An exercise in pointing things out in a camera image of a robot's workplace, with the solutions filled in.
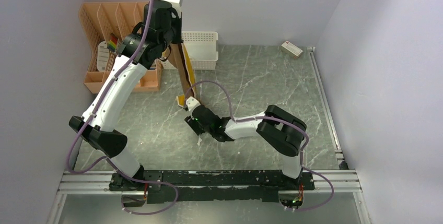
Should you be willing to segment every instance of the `cardboard box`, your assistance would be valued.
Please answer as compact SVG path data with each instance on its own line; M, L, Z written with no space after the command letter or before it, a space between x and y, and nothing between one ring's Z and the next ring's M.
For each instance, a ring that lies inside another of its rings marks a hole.
M287 54L289 54L290 56L292 56L294 58L299 57L301 55L301 53L303 52L302 49L296 47L295 45L293 45L289 41L285 41L280 46L280 50L282 50L284 53L287 53Z

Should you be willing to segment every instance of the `marble floor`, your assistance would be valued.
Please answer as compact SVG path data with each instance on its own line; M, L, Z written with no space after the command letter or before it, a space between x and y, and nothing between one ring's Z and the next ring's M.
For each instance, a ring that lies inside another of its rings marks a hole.
M304 206L321 203L325 193L310 193ZM169 205L145 204L134 209L140 212L160 210ZM137 216L121 211L120 195L68 195L59 224L78 223L156 223L156 224L226 224L252 223L360 223L359 212L352 193L336 193L325 206L315 211L292 213L283 211L278 203L250 201L177 202L166 212Z
M197 70L197 80L214 80L230 93L234 115L254 115L275 104L307 124L310 143L304 164L311 169L338 169L315 72L304 51L293 59L276 46L220 46L216 70ZM181 94L176 70L164 70L159 92L132 93L117 130L128 136L128 148L147 170L281 169L282 158L260 137L220 143L201 138L188 127L177 106ZM201 101L220 117L228 116L224 93L202 84ZM102 153L83 142L75 169L87 167ZM111 170L101 162L93 170Z

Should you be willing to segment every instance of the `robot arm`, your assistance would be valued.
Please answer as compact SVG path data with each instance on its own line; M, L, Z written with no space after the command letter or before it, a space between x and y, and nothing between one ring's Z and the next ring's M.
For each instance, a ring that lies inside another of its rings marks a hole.
M262 119L255 121L242 120L259 116L271 116L290 122L305 131L306 124L302 120L275 105L270 105L266 111L253 116L235 118L235 121L230 117L219 118L193 97L187 99L186 107L189 116L186 117L185 121L197 135L209 133L219 142L231 142L243 137L261 136L282 154L283 174L293 179L300 176L301 164L298 155L301 142L304 139L301 133L286 125L278 129L279 126L276 125L278 123L274 121Z
M81 117L73 116L69 121L70 127L79 131L85 119L91 115L94 118L82 133L82 138L93 148L101 150L114 165L125 174L143 179L143 166L137 162L126 147L127 137L115 130L120 112L137 82L145 75L154 61L161 58L161 54L170 44L180 44L181 40L181 4L183 0L154 0L151 20L147 25L146 18L148 5L144 8L144 22L138 23L131 34L117 49L119 54L115 58L112 71L104 86L91 106ZM145 42L141 42L142 35L137 33L141 28L148 26ZM116 72L130 59L137 47L142 48L136 58L124 71L116 77ZM114 79L108 91L105 90L109 82ZM105 93L96 114L93 109L101 95Z

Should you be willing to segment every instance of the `purple cable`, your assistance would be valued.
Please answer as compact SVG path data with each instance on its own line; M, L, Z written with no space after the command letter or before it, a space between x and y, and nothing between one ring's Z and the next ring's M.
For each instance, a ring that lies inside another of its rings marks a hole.
M232 103L231 103L231 97L228 94L228 91L226 90L226 88L224 88L222 85L220 85L219 83L212 81L212 80L200 80L196 83L194 83L190 88L188 88L188 90L186 91L186 93L184 94L184 98L185 98L185 103L186 103L186 99L188 98L189 93L191 92L192 88L196 87L197 85L201 84L201 83L212 83L212 84L216 84L218 85L219 88L221 88L223 90L223 92L226 95L226 99L228 99L228 104L229 104L229 116L231 117L231 120L235 121L234 119L234 114L232 113Z
M133 214L133 215L155 215L155 214L159 214L159 213L161 213L161 212L164 212L164 211L168 210L169 208L171 208L171 207L177 202L177 199L179 198L179 191L178 191L177 187L174 186L174 185L172 185L171 183L169 183L169 182L164 182L164 181L144 181L144 180L138 180L138 179L131 178L131 177L129 177L128 175L126 175L125 173L123 173L122 171L120 171L120 170L119 170L119 169L118 169L118 168L112 163L112 161L111 161L110 159L106 159L106 161L109 163L109 165L111 165L111 166L117 171L117 173L119 173L121 176L125 177L125 178L128 179L128 180L135 181L135 182L138 182L138 183L143 183L143 184L148 183L148 184L157 184L157 185L160 184L160 185L166 185L166 186L170 186L170 187L172 187L172 188L174 189L174 191L176 192L176 197L174 198L174 201L172 201L171 204L169 204L167 207L165 207L165 208L163 208L163 209L160 209L160 210L158 210L158 211L150 212L150 213L139 213L139 212L130 211L130 210L128 210L128 209L123 205L123 199L122 199L122 200L121 200L121 203L122 203L122 210L123 210L123 211L125 211L125 212L127 212L127 213L130 213L130 214Z
M130 200L135 201L135 202L143 202L143 203L146 202L144 199L136 199L134 197L129 197L129 196L123 196L122 200L123 200L123 198L127 198L127 199L130 199Z
M212 80L200 80L200 81L194 83L194 84L193 84L193 85L192 85L192 86L186 91L186 93L185 93L185 98L187 99L187 95L190 93L190 91L191 91L191 89L192 89L193 87L195 87L195 86L197 86L197 85L199 85L199 84L201 84L201 83L205 83L205 82L216 84L217 86L219 86L219 87L223 90L223 92L224 92L225 95L226 95L226 99L228 100L228 104L229 104L229 116L231 117L231 119L232 119L234 122L248 122L248 121L256 121L256 120L260 120L260 119L263 119L263 120L271 120L271 121L276 121L276 122L279 122L279 123L285 124L285 125L287 125L287 126L290 126L290 127L294 128L295 130L297 130L298 132L300 132L301 134L303 134L303 136L304 136L305 139L306 139L305 143L304 143L304 144L301 146L301 148L300 148L300 164L303 164L303 150L305 149L306 145L308 145L308 143L309 143L309 136L308 136L308 134L307 134L305 131L303 131L303 129L301 129L300 127L298 127L298 126L296 126L296 125L294 125L294 124L292 124L292 123L290 123L290 122L287 122L287 121L284 121L284 120L281 120L281 119L278 119L278 118L274 118L274 117L269 117L269 116L258 116L258 117L255 117L255 118L254 118L254 117L250 117L250 118L246 118L246 119L236 120L236 119L234 118L233 113L232 113L232 103L231 103L231 98L230 98L228 92L226 91L226 89L225 89L222 85L220 85L219 83L217 83L217 82L215 82L215 81L212 81ZM313 174L316 174L316 175L322 177L322 178L323 178L323 179L329 184L329 186L331 186L331 195L328 197L328 199L326 199L325 201L323 201L322 203L320 203L320 204L318 204L318 205L315 205L315 206L312 206L312 207L308 207L308 208L295 209L295 211L298 211L298 212L301 212L301 211L310 211L310 210L314 210L314 209L319 208L319 207L325 205L326 203L328 203L328 202L334 197L334 193L335 193L335 192L334 192L334 186L332 185L331 181L328 180L328 178L326 178L326 177L323 176L322 174L319 174L319 173L317 173L317 172L314 172L314 171L312 171L312 170L310 170L310 169L308 169L308 168L306 168L306 167L304 167L304 166L301 166L301 168L304 169L304 170L306 170L306 171L308 171L308 172L311 172L311 173L313 173Z
M151 21L151 16L152 16L152 8L153 8L153 3L154 0L149 0L149 9L148 9L148 15L146 18L146 23L149 24L149 22ZM145 30L143 30L143 35L142 35L142 39L141 42L145 42L146 40L146 36L148 34L148 28L149 26L145 26ZM143 44L139 44L137 46L137 48L135 49L134 53L132 54L132 56L129 58L129 60L119 69L117 70L117 72L115 72L114 77L118 77L128 66L129 64L135 59L135 57L137 56L137 54L140 52L140 50L142 49ZM80 170L80 171L75 171L74 169L71 168L71 166L69 165L69 159L71 157L72 151L74 150L75 145L78 143L78 141L80 140L81 134L83 133L83 131L85 130L85 128L89 125L89 123L92 121L94 114L97 113L98 109L100 108L101 104L103 103L104 98L106 97L106 95L109 92L109 89L111 89L112 84L114 83L115 79L111 79L108 84L105 86L104 90L102 91L102 93L100 94L100 97L97 101L97 104L95 105L94 109L92 110L92 115L90 115L88 117L88 119L85 121L85 123L83 124L83 126L80 128L80 130L78 131L77 135L74 138L74 142L72 143L71 147L69 148L69 152L68 155L66 156L66 160L65 160L65 166L66 169L68 170L68 172L70 173L74 173L74 174L81 174L81 173L85 173L87 171L89 171L91 168L93 168L98 162L100 162L102 159L105 159L106 156L102 156L100 158L98 158L94 163L92 163L89 167L87 167L85 170Z

